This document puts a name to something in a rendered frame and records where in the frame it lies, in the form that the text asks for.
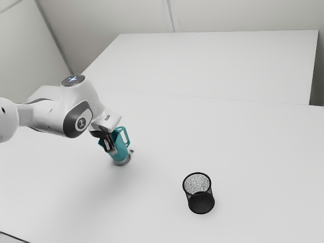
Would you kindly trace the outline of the black mesh pen holder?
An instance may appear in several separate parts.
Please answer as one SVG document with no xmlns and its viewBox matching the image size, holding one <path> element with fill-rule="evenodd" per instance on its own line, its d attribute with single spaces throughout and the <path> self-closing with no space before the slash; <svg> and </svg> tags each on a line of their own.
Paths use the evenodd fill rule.
<svg viewBox="0 0 324 243">
<path fill-rule="evenodd" d="M 213 209 L 215 199 L 212 193 L 212 182 L 207 174 L 194 172 L 187 175 L 182 182 L 182 188 L 188 207 L 193 213 L 202 215 Z"/>
</svg>

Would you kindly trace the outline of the teal faceted mug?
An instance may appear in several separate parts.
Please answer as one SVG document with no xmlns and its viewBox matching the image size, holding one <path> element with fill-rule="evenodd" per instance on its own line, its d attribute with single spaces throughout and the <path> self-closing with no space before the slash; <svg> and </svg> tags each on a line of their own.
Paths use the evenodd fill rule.
<svg viewBox="0 0 324 243">
<path fill-rule="evenodd" d="M 111 137 L 114 141 L 116 154 L 108 155 L 112 158 L 116 166 L 124 166 L 131 160 L 131 151 L 129 149 L 130 140 L 125 127 L 117 127 L 111 133 Z M 102 139 L 99 139 L 98 144 L 104 149 Z"/>
</svg>

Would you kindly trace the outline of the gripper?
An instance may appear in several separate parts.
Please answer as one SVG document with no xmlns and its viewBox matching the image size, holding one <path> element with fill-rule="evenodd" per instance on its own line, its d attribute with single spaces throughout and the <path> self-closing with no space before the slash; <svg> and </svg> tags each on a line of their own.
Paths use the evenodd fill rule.
<svg viewBox="0 0 324 243">
<path fill-rule="evenodd" d="M 89 132 L 93 137 L 102 139 L 102 143 L 103 143 L 105 152 L 110 153 L 110 154 L 117 153 L 117 150 L 114 145 L 114 141 L 111 137 L 111 134 L 108 131 L 93 130 L 93 131 L 89 131 Z"/>
</svg>

